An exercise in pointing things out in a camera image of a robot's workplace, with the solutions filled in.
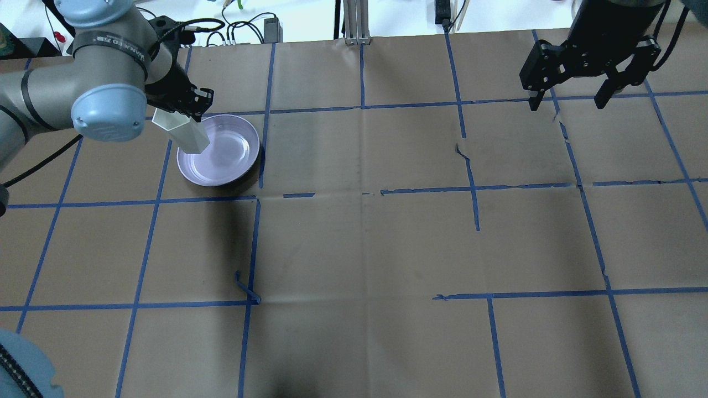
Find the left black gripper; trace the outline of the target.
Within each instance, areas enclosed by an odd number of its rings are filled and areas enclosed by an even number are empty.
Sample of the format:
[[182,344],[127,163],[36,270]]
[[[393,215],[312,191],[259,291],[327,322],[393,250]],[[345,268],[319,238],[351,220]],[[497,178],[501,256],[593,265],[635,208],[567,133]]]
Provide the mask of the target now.
[[209,110],[214,101],[214,91],[198,88],[193,84],[184,68],[179,65],[178,55],[182,45],[196,41],[195,33],[178,28],[179,23],[167,16],[157,16],[148,20],[161,43],[149,45],[150,66],[145,81],[148,104],[168,112],[179,112],[197,123]]

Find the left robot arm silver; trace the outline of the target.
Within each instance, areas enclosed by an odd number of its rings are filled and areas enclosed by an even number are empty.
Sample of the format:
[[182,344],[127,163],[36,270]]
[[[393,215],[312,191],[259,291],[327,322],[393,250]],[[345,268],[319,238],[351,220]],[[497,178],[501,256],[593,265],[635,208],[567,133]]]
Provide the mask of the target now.
[[43,133],[124,143],[144,131],[148,106],[199,123],[214,91],[190,81],[177,61],[186,23],[164,29],[132,1],[56,1],[74,27],[72,61],[2,75],[2,168]]

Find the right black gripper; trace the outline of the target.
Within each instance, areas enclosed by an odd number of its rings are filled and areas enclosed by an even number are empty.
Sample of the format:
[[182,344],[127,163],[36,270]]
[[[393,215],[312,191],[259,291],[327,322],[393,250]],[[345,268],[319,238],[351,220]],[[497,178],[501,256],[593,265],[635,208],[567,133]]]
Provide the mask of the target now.
[[537,111],[545,91],[570,78],[606,76],[594,96],[598,110],[642,82],[662,53],[648,30],[663,8],[663,1],[582,1],[567,38],[537,40],[521,68],[529,109]]

